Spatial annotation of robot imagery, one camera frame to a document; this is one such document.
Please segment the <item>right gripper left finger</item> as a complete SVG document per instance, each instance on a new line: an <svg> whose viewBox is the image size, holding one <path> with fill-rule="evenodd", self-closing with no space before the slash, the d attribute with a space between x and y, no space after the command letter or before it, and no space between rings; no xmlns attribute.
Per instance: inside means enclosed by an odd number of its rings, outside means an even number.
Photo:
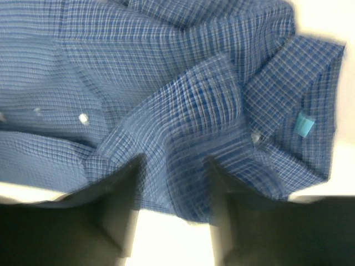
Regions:
<svg viewBox="0 0 355 266"><path fill-rule="evenodd" d="M141 165L60 201L1 205L2 265L115 265L130 256Z"/></svg>

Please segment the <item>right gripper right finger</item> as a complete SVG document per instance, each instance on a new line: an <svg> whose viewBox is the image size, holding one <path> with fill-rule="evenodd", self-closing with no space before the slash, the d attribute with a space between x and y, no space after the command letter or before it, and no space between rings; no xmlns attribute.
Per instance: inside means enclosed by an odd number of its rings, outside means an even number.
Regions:
<svg viewBox="0 0 355 266"><path fill-rule="evenodd" d="M276 201L207 165L216 265L354 264L354 197Z"/></svg>

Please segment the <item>blue checked long sleeve shirt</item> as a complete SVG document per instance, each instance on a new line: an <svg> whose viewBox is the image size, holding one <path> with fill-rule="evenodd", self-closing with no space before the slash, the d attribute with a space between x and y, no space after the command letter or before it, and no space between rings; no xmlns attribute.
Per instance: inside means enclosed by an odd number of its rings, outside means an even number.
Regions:
<svg viewBox="0 0 355 266"><path fill-rule="evenodd" d="M285 1L2 1L1 181L72 193L142 154L142 207L208 222L213 156L285 200L329 176L343 51Z"/></svg>

